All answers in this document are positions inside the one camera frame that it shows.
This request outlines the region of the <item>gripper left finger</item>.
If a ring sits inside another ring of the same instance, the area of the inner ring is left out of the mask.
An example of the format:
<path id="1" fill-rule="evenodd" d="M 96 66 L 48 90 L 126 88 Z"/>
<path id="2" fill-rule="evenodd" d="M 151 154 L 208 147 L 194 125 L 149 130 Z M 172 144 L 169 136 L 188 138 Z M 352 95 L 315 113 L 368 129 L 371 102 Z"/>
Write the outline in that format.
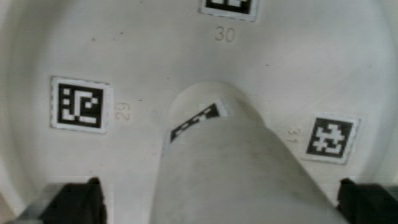
<path id="1" fill-rule="evenodd" d="M 101 181 L 53 183 L 23 210 L 16 224 L 107 224 Z"/>

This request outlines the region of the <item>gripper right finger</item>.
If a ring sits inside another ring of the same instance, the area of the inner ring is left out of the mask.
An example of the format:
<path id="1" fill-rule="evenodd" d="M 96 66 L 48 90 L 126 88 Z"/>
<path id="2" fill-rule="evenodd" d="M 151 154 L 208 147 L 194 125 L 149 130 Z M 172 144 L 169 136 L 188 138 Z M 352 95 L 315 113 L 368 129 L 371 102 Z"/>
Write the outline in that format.
<path id="1" fill-rule="evenodd" d="M 338 211 L 350 224 L 398 224 L 398 185 L 341 180 Z"/>

